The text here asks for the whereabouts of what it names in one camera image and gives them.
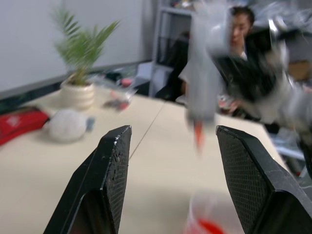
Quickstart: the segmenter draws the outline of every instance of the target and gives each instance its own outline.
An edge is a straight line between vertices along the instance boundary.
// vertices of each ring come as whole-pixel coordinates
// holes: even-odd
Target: white shelving unit
[[[152,75],[150,82],[149,96],[153,97],[158,91],[157,83],[159,74],[163,76],[163,81],[167,80],[168,74],[173,71],[168,67],[158,63],[160,44],[166,44],[166,40],[175,40],[184,31],[189,31],[191,26],[192,11],[171,7],[171,0],[158,0],[156,31],[154,37]]]

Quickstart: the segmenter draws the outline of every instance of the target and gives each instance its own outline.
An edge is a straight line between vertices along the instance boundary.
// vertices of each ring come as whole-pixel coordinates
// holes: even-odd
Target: light wooden table
[[[96,148],[109,130],[132,125],[129,175],[120,234],[178,233],[188,212],[191,194],[208,189],[233,205],[225,182],[215,130],[206,136],[198,157],[184,108],[134,97],[127,110],[102,109],[105,94],[86,114],[96,118],[93,132],[77,143],[51,142],[41,132],[14,139],[0,148],[0,233],[43,233],[72,173]],[[33,103],[54,113],[60,108],[58,93]],[[229,125],[258,137],[269,153],[282,161],[262,126],[218,117]]]

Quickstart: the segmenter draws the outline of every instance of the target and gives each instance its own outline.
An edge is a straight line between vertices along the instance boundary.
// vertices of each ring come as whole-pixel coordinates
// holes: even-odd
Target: palm plant
[[[55,43],[55,48],[66,65],[74,67],[69,82],[73,85],[86,85],[86,71],[102,55],[104,43],[115,31],[119,21],[98,30],[82,29],[75,16],[64,7],[54,10],[52,18],[64,39]]]

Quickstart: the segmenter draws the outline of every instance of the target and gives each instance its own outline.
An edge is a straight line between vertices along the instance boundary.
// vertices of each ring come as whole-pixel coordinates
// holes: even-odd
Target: red pouch
[[[49,116],[36,107],[22,107],[0,116],[0,145],[30,131],[40,129]]]

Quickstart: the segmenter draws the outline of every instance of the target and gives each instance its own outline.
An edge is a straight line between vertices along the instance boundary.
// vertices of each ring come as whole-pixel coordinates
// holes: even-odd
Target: clear plastic cup
[[[200,191],[191,198],[183,234],[244,234],[244,231],[229,195]]]

